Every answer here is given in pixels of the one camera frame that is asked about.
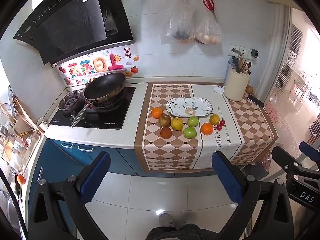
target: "plate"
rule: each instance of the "plate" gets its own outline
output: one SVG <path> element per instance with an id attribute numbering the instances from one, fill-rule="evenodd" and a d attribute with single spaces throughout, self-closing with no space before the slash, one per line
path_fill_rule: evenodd
<path id="1" fill-rule="evenodd" d="M 207 116 L 212 112 L 212 105 L 208 99 L 203 98 L 172 98 L 165 108 L 173 116 Z"/>

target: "scissors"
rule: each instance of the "scissors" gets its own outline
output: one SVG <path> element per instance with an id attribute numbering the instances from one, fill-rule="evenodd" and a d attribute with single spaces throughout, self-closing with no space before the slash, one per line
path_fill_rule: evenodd
<path id="1" fill-rule="evenodd" d="M 214 13 L 214 3 L 213 3 L 213 1 L 212 0 L 202 0 L 202 2 L 204 4 L 204 6 L 206 6 L 206 8 L 212 12 L 214 18 L 218 22 L 217 16 Z"/>

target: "frying pan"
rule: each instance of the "frying pan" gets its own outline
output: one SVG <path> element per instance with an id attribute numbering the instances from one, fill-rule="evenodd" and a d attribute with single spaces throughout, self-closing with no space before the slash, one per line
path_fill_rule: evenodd
<path id="1" fill-rule="evenodd" d="M 99 76 L 95 80 L 91 81 L 84 89 L 84 98 L 90 101 L 84 108 L 78 113 L 71 127 L 74 127 L 80 120 L 86 109 L 94 103 L 104 103 L 110 101 L 117 96 L 124 88 L 125 75 L 122 72 L 107 73 Z"/>

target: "black range hood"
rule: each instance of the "black range hood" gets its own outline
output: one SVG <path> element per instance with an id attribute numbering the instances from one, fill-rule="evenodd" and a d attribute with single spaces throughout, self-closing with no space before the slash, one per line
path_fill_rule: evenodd
<path id="1" fill-rule="evenodd" d="M 51 65 L 134 43 L 121 0 L 44 0 L 14 39 L 33 46 Z"/>

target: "foot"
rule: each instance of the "foot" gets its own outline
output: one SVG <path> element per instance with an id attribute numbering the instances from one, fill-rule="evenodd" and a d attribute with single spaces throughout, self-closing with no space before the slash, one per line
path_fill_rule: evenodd
<path id="1" fill-rule="evenodd" d="M 173 218 L 168 213 L 162 213 L 159 216 L 159 225 L 161 227 L 174 227 Z"/>
<path id="2" fill-rule="evenodd" d="M 193 212 L 188 212 L 182 220 L 183 225 L 195 224 L 196 223 L 196 214 Z"/>

